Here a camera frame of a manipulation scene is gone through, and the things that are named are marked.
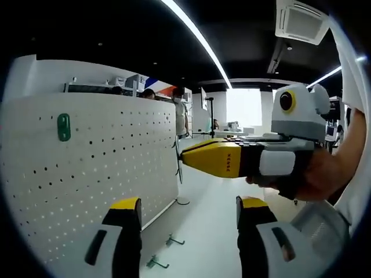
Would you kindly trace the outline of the person's right hand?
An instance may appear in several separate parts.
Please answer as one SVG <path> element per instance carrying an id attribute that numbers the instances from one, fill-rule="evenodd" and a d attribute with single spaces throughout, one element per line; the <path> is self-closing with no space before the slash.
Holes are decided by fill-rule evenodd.
<path id="1" fill-rule="evenodd" d="M 297 200 L 311 202 L 328 199 L 345 183 L 340 162 L 325 149 L 314 151 L 303 176 L 304 181 L 294 195 Z"/>

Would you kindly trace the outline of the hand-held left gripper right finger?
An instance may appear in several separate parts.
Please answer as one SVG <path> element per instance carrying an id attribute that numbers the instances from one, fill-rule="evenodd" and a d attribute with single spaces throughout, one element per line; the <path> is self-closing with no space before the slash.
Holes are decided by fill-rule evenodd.
<path id="1" fill-rule="evenodd" d="M 255 197 L 237 201 L 237 246 L 242 277 L 318 277 L 319 256 L 309 238 L 276 219 Z"/>

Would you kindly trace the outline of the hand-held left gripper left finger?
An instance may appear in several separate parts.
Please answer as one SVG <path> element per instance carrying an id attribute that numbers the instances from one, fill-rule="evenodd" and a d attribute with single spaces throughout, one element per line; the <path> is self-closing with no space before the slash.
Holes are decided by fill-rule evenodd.
<path id="1" fill-rule="evenodd" d="M 73 241 L 68 277 L 139 277 L 141 199 L 114 202 Z"/>

